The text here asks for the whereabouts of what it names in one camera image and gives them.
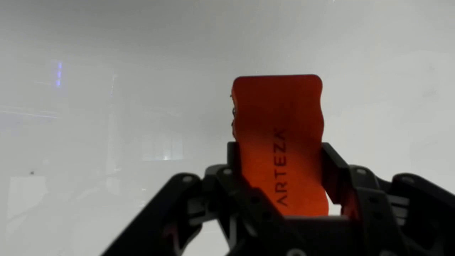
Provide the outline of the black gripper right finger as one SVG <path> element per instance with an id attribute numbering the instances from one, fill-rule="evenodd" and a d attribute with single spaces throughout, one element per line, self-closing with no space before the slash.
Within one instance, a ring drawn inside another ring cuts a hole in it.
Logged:
<path id="1" fill-rule="evenodd" d="M 455 256 L 455 195 L 434 182 L 398 174 L 378 178 L 322 145 L 323 186 L 341 206 L 356 256 Z"/>

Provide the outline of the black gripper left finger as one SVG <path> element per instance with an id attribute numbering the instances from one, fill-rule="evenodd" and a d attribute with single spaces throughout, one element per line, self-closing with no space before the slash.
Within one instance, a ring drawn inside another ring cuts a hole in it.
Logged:
<path id="1" fill-rule="evenodd" d="M 228 144 L 228 164 L 202 178 L 172 176 L 101 256 L 184 256 L 206 222 L 222 228 L 226 256 L 285 256 L 282 218 L 240 174 L 240 149 Z"/>

